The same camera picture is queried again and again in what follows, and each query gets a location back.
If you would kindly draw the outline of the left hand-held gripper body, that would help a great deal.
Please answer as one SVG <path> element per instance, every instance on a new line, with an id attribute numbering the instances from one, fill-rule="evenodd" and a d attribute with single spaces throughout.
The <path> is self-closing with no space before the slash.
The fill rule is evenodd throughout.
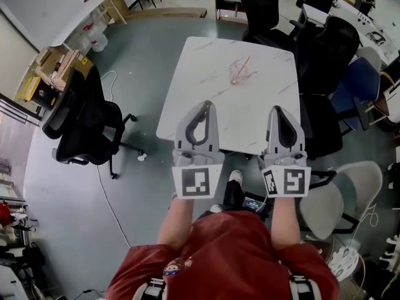
<path id="1" fill-rule="evenodd" d="M 224 164 L 224 153 L 172 151 L 176 194 L 180 199 L 212 199 Z"/>

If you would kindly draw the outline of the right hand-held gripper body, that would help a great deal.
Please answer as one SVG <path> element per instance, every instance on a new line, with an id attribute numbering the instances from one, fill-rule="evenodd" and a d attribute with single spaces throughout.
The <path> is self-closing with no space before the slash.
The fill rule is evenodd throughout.
<path id="1" fill-rule="evenodd" d="M 311 168 L 306 151 L 262 155 L 262 179 L 268 198 L 301 198 L 308 195 Z"/>

